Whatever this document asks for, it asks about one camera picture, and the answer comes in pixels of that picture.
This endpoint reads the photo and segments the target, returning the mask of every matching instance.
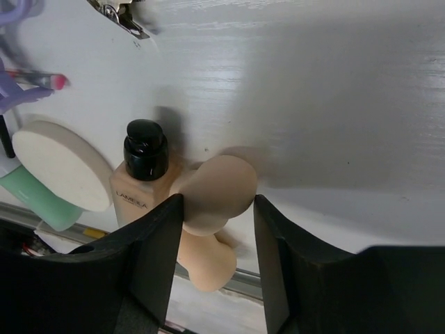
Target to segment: white wooden surface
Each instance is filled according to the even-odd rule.
[[[159,52],[85,0],[46,0],[18,42],[71,87],[21,106],[20,122],[60,123],[116,167],[126,124],[169,107],[183,125],[170,137],[185,138],[188,159],[251,161],[259,192],[329,242],[349,251],[443,243],[442,0],[163,0],[157,9]],[[112,208],[81,222],[117,227]],[[252,212],[229,231],[239,266],[257,271]]]

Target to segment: white round sponge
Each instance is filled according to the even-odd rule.
[[[113,170],[85,140],[60,125],[35,121],[13,136],[23,166],[58,197],[102,212],[112,203]]]

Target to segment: mint green container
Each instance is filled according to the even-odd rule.
[[[56,231],[70,228],[82,215],[81,208],[54,195],[18,159],[0,156],[0,177],[1,186]]]

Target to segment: bottle cap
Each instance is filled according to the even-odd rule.
[[[161,126],[151,120],[128,124],[124,141],[127,173],[140,181],[154,181],[168,169],[168,142]]]

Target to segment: green cylinder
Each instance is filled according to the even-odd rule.
[[[54,195],[23,166],[0,178],[0,185],[56,231],[70,228],[82,215],[80,207]]]

